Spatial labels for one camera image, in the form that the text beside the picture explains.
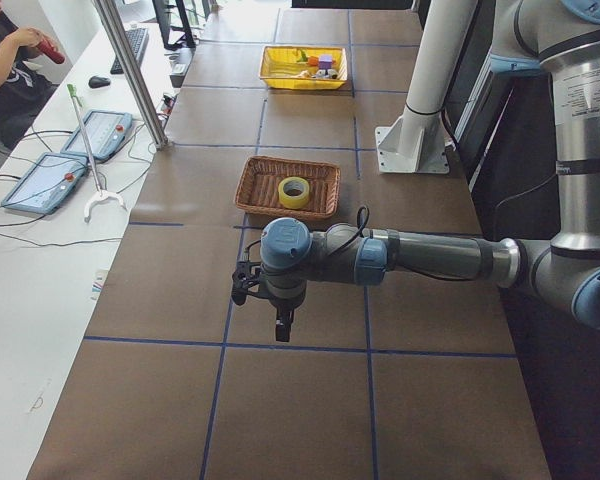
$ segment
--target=red object in hand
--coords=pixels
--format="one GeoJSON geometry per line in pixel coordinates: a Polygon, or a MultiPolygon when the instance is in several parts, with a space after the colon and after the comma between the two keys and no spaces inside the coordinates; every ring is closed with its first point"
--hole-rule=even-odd
{"type": "Polygon", "coordinates": [[[62,55],[59,51],[54,50],[49,43],[49,40],[46,38],[38,44],[37,48],[55,63],[64,63],[64,55],[62,55]]]}

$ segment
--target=brown basket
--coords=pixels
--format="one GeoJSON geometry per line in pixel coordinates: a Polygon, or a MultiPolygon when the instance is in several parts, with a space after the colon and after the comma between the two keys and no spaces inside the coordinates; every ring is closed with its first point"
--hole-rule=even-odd
{"type": "Polygon", "coordinates": [[[249,213],[298,220],[322,220],[336,213],[340,192],[340,167],[330,163],[303,162],[255,156],[247,161],[238,190],[236,206],[249,213]],[[278,199],[278,184],[286,177],[309,182],[309,203],[302,209],[284,208],[278,199]]]}

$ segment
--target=white table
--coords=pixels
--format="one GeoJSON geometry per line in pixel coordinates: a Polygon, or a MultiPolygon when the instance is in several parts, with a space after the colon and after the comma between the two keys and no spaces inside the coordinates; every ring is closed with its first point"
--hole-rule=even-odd
{"type": "MultiPolygon", "coordinates": [[[[150,41],[142,72],[156,105],[164,92],[173,93],[169,60],[164,55],[156,25],[149,26],[150,41]]],[[[100,31],[60,85],[33,128],[73,130],[77,120],[66,84],[73,83],[83,108],[125,111],[133,115],[134,127],[141,123],[140,111],[123,75],[110,75],[113,50],[100,31]],[[109,76],[109,87],[91,90],[92,75],[109,76]]],[[[45,136],[59,151],[67,136],[45,136]]],[[[107,188],[118,191],[138,178],[148,163],[129,157],[127,145],[116,157],[102,164],[107,188]]],[[[35,136],[20,142],[12,157],[35,161],[47,148],[35,136]]],[[[142,129],[132,154],[151,160],[153,145],[142,129]]],[[[9,158],[0,173],[22,175],[30,163],[9,158]]],[[[91,222],[83,220],[83,208],[95,191],[91,174],[54,214],[30,225],[0,228],[0,233],[38,243],[68,243],[122,237],[142,181],[122,193],[127,210],[117,202],[96,205],[91,222]]],[[[11,190],[12,181],[0,181],[0,201],[11,190]]],[[[22,223],[26,216],[0,209],[0,225],[22,223]]],[[[93,312],[91,287],[98,269],[108,269],[119,242],[69,247],[34,247],[0,237],[0,480],[25,478],[44,437],[60,392],[93,312]]]]}

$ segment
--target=person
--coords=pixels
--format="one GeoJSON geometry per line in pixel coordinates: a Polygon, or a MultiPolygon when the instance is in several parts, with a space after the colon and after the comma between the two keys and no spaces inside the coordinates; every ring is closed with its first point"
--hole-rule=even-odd
{"type": "Polygon", "coordinates": [[[36,48],[47,39],[36,28],[18,28],[2,11],[0,0],[0,141],[13,149],[55,91],[55,86],[24,64],[40,55],[36,48]]]}

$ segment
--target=yellow bin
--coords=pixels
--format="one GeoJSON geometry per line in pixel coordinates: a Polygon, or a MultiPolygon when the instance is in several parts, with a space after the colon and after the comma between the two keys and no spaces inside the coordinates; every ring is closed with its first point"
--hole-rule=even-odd
{"type": "Polygon", "coordinates": [[[271,88],[291,90],[335,90],[347,81],[347,54],[344,48],[335,47],[264,47],[260,64],[260,79],[271,88]],[[320,57],[329,53],[333,57],[333,69],[338,76],[332,78],[304,78],[318,70],[306,61],[308,57],[320,57]]]}

